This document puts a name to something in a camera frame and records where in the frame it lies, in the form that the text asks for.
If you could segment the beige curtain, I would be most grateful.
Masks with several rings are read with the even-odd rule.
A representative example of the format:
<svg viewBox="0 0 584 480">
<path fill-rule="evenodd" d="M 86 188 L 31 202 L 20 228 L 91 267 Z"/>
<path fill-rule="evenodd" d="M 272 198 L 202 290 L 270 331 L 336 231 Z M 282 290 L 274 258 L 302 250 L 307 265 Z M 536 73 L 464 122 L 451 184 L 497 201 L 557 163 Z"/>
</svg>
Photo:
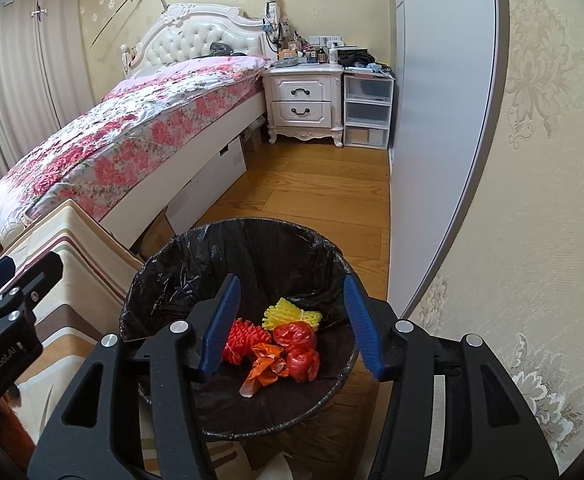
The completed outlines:
<svg viewBox="0 0 584 480">
<path fill-rule="evenodd" d="M 79 0 L 0 2 L 0 179 L 93 106 Z"/>
</svg>

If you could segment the striped bed sheet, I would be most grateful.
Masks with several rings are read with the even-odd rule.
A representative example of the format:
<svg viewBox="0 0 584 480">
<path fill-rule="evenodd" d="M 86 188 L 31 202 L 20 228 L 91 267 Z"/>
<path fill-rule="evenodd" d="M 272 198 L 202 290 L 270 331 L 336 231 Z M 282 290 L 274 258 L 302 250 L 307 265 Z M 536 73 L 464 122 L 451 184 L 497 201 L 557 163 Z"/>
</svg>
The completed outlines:
<svg viewBox="0 0 584 480">
<path fill-rule="evenodd" d="M 15 381 L 20 402 L 13 411 L 33 441 L 96 343 L 118 331 L 129 286 L 142 267 L 71 200 L 19 235 L 7 255 L 22 275 L 50 252 L 61 257 L 63 272 L 34 309 L 42 355 Z"/>
</svg>

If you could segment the nightstand clutter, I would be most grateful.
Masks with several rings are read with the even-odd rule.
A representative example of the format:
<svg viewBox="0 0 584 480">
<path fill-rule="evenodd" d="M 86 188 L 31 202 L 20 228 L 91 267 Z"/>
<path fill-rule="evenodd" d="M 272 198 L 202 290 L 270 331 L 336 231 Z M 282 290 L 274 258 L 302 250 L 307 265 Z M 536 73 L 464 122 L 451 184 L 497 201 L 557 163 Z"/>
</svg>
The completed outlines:
<svg viewBox="0 0 584 480">
<path fill-rule="evenodd" d="M 264 0 L 264 12 L 280 14 L 278 29 L 288 50 L 331 55 L 365 53 L 380 64 L 390 60 L 388 0 Z"/>
</svg>

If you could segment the black lined trash bin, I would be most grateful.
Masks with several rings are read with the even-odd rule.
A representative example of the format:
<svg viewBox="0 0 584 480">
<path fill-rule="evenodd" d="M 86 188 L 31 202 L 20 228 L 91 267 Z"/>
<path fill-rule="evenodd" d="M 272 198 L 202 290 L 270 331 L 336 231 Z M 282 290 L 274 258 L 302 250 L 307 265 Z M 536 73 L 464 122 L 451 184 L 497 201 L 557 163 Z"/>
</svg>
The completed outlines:
<svg viewBox="0 0 584 480">
<path fill-rule="evenodd" d="M 126 340 L 150 337 L 211 299 L 227 274 L 241 285 L 237 317 L 260 325 L 266 309 L 285 299 L 321 315 L 319 370 L 312 382 L 280 378 L 245 398 L 249 362 L 223 362 L 194 386 L 196 414 L 207 440 L 276 434 L 318 413 L 343 388 L 357 359 L 343 300 L 352 267 L 318 232 L 276 219 L 237 218 L 172 238 L 132 279 L 118 326 Z"/>
</svg>

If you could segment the yellow foam fruit net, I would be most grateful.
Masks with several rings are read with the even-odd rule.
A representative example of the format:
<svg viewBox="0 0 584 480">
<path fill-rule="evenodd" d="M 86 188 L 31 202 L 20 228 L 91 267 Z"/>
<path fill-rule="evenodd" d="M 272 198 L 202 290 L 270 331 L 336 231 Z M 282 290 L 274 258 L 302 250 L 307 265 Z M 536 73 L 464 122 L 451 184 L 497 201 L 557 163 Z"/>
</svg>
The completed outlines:
<svg viewBox="0 0 584 480">
<path fill-rule="evenodd" d="M 264 330 L 274 330 L 278 326 L 304 322 L 316 332 L 321 320 L 322 314 L 320 312 L 300 309 L 286 298 L 280 298 L 276 304 L 265 310 L 260 326 Z"/>
</svg>

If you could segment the orange plastic bag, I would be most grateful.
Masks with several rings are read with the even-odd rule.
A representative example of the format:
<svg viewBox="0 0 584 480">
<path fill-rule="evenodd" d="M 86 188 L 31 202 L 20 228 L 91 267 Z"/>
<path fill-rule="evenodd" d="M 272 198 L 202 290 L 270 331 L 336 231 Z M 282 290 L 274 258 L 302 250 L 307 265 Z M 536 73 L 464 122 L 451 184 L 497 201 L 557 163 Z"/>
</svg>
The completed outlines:
<svg viewBox="0 0 584 480">
<path fill-rule="evenodd" d="M 276 382 L 280 377 L 288 377 L 286 350 L 276 344 L 259 342 L 252 347 L 255 360 L 239 392 L 244 398 L 252 398 L 261 388 Z"/>
</svg>

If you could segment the plastic drawer unit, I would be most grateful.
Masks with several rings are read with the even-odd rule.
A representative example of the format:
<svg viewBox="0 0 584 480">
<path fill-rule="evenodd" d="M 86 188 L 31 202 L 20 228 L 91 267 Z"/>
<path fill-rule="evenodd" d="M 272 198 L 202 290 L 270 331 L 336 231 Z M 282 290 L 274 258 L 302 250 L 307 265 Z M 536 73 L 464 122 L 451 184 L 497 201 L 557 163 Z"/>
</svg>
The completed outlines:
<svg viewBox="0 0 584 480">
<path fill-rule="evenodd" d="M 387 74 L 347 70 L 343 82 L 344 145 L 386 150 L 393 116 L 394 79 Z"/>
</svg>

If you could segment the floral bed quilt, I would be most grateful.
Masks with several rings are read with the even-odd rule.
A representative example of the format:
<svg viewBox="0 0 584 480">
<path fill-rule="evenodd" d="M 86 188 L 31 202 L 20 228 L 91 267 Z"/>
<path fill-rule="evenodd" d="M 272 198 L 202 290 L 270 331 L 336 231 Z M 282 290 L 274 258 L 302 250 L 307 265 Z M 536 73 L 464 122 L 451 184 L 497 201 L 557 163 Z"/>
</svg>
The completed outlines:
<svg viewBox="0 0 584 480">
<path fill-rule="evenodd" d="M 0 241 L 74 200 L 102 220 L 139 182 L 252 98 L 269 66 L 258 55 L 194 58 L 121 81 L 0 179 Z"/>
</svg>

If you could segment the white bed frame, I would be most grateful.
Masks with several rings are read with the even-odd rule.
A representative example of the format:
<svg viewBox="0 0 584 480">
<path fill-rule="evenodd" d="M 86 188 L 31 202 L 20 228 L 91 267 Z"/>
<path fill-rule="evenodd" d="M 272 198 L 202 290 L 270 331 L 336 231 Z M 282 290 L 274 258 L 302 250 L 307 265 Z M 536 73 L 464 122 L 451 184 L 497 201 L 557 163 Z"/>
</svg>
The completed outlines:
<svg viewBox="0 0 584 480">
<path fill-rule="evenodd" d="M 209 162 L 225 153 L 230 154 L 230 162 L 238 160 L 241 133 L 265 112 L 265 95 L 261 91 L 233 107 L 136 184 L 100 220 L 100 226 L 124 247 L 132 247 Z"/>
</svg>

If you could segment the white under-bed box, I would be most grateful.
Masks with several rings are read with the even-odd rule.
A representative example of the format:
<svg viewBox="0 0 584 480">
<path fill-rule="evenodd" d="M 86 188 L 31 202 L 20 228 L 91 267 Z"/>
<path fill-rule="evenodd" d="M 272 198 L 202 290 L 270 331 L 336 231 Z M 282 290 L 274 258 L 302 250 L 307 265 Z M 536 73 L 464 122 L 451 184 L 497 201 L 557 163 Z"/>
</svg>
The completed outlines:
<svg viewBox="0 0 584 480">
<path fill-rule="evenodd" d="M 246 171 L 242 144 L 224 146 L 170 201 L 166 219 L 176 234 L 191 229 Z"/>
</svg>

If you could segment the red foam fruit net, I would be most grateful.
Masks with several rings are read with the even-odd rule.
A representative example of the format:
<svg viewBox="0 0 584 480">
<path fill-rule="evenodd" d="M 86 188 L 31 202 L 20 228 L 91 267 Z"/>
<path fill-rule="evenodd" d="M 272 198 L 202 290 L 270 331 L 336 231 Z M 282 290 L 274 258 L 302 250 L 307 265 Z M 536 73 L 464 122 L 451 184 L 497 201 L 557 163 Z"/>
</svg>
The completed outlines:
<svg viewBox="0 0 584 480">
<path fill-rule="evenodd" d="M 236 318 L 231 325 L 222 359 L 232 365 L 240 365 L 245 359 L 256 359 L 253 347 L 256 344 L 270 344 L 271 334 L 263 327 L 254 325 L 243 318 Z"/>
</svg>

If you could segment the red plastic bag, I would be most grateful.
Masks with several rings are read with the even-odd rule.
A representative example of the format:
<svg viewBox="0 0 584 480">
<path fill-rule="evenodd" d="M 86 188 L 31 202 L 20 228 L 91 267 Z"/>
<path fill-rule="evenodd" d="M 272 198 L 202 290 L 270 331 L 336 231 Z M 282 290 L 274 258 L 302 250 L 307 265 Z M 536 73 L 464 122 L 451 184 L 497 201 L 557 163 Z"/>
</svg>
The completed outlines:
<svg viewBox="0 0 584 480">
<path fill-rule="evenodd" d="M 319 372 L 320 356 L 313 327 L 304 321 L 277 326 L 272 339 L 286 352 L 286 368 L 296 382 L 313 382 Z"/>
</svg>

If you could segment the white tufted headboard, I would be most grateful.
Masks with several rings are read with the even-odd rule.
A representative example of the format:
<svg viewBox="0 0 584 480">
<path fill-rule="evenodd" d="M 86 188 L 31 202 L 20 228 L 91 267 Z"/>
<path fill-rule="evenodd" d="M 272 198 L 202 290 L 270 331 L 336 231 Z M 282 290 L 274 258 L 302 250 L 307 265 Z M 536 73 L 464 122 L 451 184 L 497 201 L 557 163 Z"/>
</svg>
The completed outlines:
<svg viewBox="0 0 584 480">
<path fill-rule="evenodd" d="M 124 78 L 208 55 L 215 42 L 226 44 L 234 53 L 276 58 L 262 20 L 248 18 L 236 6 L 178 2 L 167 7 L 138 44 L 121 45 Z"/>
</svg>

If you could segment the white wardrobe door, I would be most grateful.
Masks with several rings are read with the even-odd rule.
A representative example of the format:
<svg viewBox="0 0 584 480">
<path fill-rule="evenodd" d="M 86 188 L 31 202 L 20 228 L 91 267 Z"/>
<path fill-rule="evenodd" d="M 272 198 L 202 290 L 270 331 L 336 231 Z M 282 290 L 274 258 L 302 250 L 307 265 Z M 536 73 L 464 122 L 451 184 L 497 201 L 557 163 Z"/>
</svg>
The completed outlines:
<svg viewBox="0 0 584 480">
<path fill-rule="evenodd" d="M 508 0 L 396 0 L 388 302 L 410 315 L 473 200 L 505 89 Z"/>
</svg>

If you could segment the white nightstand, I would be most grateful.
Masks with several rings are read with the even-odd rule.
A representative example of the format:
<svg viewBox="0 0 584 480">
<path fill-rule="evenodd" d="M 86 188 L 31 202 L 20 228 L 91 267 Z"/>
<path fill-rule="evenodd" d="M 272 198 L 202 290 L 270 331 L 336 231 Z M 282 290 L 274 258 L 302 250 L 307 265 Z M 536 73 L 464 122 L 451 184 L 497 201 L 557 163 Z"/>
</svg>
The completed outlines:
<svg viewBox="0 0 584 480">
<path fill-rule="evenodd" d="M 299 141 L 331 139 L 343 146 L 343 69 L 304 64 L 263 74 L 269 143 L 279 136 Z"/>
</svg>

